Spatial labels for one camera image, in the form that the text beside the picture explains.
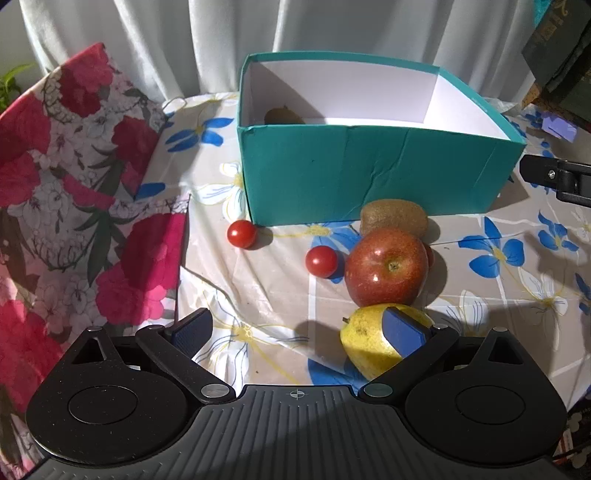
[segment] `red flower print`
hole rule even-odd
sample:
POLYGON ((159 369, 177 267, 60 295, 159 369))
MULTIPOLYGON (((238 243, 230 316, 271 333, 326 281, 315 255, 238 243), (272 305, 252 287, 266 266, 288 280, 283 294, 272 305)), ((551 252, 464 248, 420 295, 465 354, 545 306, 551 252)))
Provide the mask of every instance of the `red flower print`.
POLYGON ((83 118, 100 110, 99 96, 80 85, 72 71, 65 67, 61 69, 60 93, 61 104, 83 118))
POLYGON ((121 262, 101 273, 96 284, 96 306, 109 323, 139 325, 162 316, 164 308, 160 300, 166 296, 166 290, 160 285, 149 291, 133 288, 123 273, 121 262))
POLYGON ((74 203, 81 207, 97 207, 101 210, 108 210, 115 202, 115 198, 112 196, 85 187, 69 173, 64 177, 64 190, 72 195, 74 203))
POLYGON ((26 145, 24 150, 35 148, 43 154, 47 153, 51 122, 43 112, 43 103, 32 92, 24 94, 8 107, 2 115, 2 128, 23 142, 26 145))
POLYGON ((33 195, 41 183, 39 173, 28 153, 11 160, 3 160, 0 152, 0 207, 18 205, 33 195))
POLYGON ((0 164, 20 157, 26 151, 27 143, 0 125, 0 164))
POLYGON ((134 170, 131 163, 127 162, 125 170, 121 174, 121 183, 125 185, 129 192, 135 195, 139 189, 139 184, 142 183, 142 175, 134 170))
POLYGON ((158 143, 158 134, 145 120, 125 115, 115 125, 111 141, 117 145, 117 157, 130 162, 134 170, 143 177, 158 143))
POLYGON ((81 51, 68 60, 64 68, 70 70, 76 83, 90 93, 96 93, 101 86, 109 86, 113 82, 113 67, 109 65, 109 56, 102 43, 95 43, 81 51))
POLYGON ((159 213, 137 222, 121 255, 129 284, 143 291, 178 286, 185 215, 159 213))
POLYGON ((18 300, 0 307, 0 383, 16 409, 24 412, 43 379, 61 358, 60 345, 47 336, 45 321, 18 300))

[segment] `teal box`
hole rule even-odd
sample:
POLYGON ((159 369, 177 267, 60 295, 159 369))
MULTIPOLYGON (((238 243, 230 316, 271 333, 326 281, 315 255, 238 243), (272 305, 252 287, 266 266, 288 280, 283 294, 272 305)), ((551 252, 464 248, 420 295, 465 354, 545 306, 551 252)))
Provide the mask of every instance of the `teal box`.
POLYGON ((252 221, 357 220, 373 200, 412 200, 429 215, 483 213, 525 141, 442 68, 355 53, 250 55, 238 138, 252 221), (265 125, 286 106, 304 125, 265 125))

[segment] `pink floral fabric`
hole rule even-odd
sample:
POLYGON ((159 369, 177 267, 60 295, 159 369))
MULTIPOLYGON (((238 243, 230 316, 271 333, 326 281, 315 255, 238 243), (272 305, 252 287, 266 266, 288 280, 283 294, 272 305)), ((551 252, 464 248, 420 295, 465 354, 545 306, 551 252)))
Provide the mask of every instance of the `pink floral fabric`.
POLYGON ((174 319, 187 199, 133 201, 164 121, 101 44, 0 116, 0 478, 39 460, 24 411, 85 328, 174 319))

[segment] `yellow pear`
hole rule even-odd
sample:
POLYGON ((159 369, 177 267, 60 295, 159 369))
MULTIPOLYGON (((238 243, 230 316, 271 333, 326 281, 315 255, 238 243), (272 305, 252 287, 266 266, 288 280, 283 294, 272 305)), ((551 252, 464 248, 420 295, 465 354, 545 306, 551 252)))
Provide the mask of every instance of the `yellow pear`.
POLYGON ((355 310, 340 331, 340 341, 350 360, 368 380, 380 376, 402 360, 382 333, 382 314, 388 307, 398 308, 425 327, 433 325, 433 321, 420 310, 397 303, 381 303, 355 310))

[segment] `red tomato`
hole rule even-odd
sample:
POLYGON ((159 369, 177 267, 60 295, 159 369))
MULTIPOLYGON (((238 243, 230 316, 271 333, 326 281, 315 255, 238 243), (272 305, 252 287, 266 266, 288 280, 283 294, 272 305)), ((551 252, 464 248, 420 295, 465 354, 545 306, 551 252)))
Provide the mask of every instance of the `red tomato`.
POLYGON ((248 248, 256 240, 256 227, 248 220, 236 220, 228 227, 228 241, 238 248, 248 248))
POLYGON ((306 254, 306 268, 312 275, 328 278, 336 272, 339 259, 331 247, 319 245, 306 254))

